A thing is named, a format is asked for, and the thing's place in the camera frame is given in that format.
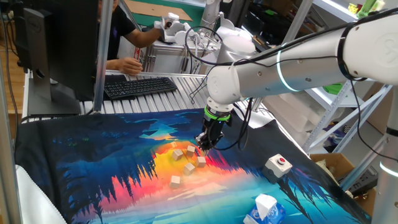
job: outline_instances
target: red button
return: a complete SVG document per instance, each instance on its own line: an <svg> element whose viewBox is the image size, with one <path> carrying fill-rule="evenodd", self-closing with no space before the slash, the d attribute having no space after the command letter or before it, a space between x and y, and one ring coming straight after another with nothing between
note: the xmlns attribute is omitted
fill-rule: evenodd
<svg viewBox="0 0 398 224"><path fill-rule="evenodd" d="M284 158L279 158L279 159L278 159L278 163L279 163L280 165L284 165L285 162L286 162L286 160L285 160Z"/></svg>

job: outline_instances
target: keyboard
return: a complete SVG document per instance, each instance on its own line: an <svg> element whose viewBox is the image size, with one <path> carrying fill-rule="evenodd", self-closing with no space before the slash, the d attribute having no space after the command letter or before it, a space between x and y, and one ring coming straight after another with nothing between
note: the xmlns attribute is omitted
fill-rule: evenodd
<svg viewBox="0 0 398 224"><path fill-rule="evenodd" d="M134 81L105 83L104 91L111 100L126 96L142 96L176 90L177 87L169 78L150 78Z"/></svg>

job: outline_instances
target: person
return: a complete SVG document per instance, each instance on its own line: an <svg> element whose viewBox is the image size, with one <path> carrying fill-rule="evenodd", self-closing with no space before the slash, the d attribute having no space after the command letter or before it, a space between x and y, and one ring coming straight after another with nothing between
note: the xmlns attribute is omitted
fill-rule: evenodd
<svg viewBox="0 0 398 224"><path fill-rule="evenodd" d="M98 5L98 21L101 22L102 0ZM143 48L154 43L161 36L160 30L153 28L148 32L140 32L127 18L119 6L119 0L113 0L111 32L109 36L108 61L106 69L119 70L128 75L137 75L142 71L142 64L132 57L118 58L120 38L125 37L134 46Z"/></svg>

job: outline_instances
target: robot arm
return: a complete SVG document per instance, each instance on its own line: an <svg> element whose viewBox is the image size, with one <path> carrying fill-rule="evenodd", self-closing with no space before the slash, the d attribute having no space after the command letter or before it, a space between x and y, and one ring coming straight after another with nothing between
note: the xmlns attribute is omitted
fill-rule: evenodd
<svg viewBox="0 0 398 224"><path fill-rule="evenodd" d="M232 103L242 98L301 91L348 78L365 77L398 85L397 21L397 14L379 16L284 50L270 49L274 54L267 51L252 57L251 61L214 67L207 80L210 97L205 108L203 133L195 137L199 147L209 150L215 146L223 136L224 121L220 119L227 119L233 109ZM207 134L213 122L211 134Z"/></svg>

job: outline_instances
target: small cube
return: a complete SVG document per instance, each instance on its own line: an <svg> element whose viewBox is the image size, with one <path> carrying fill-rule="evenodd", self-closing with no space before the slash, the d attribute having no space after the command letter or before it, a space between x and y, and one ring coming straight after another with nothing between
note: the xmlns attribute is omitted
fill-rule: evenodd
<svg viewBox="0 0 398 224"><path fill-rule="evenodd" d="M195 170L195 166L192 165L192 163L188 163L187 165L185 165L184 167L184 174L185 175L191 175L193 173L193 171Z"/></svg>
<svg viewBox="0 0 398 224"><path fill-rule="evenodd" d="M188 146L188 148L187 148L187 156L192 157L193 155L195 155L195 147Z"/></svg>
<svg viewBox="0 0 398 224"><path fill-rule="evenodd" d="M175 161L179 161L183 155L184 153L181 151L181 149L176 149L174 150L172 157Z"/></svg>
<svg viewBox="0 0 398 224"><path fill-rule="evenodd" d="M195 161L195 164L197 165L198 168L203 168L206 166L206 158L203 156L198 156L197 160Z"/></svg>
<svg viewBox="0 0 398 224"><path fill-rule="evenodd" d="M172 180L170 181L170 187L177 189L180 187L180 177L172 176Z"/></svg>

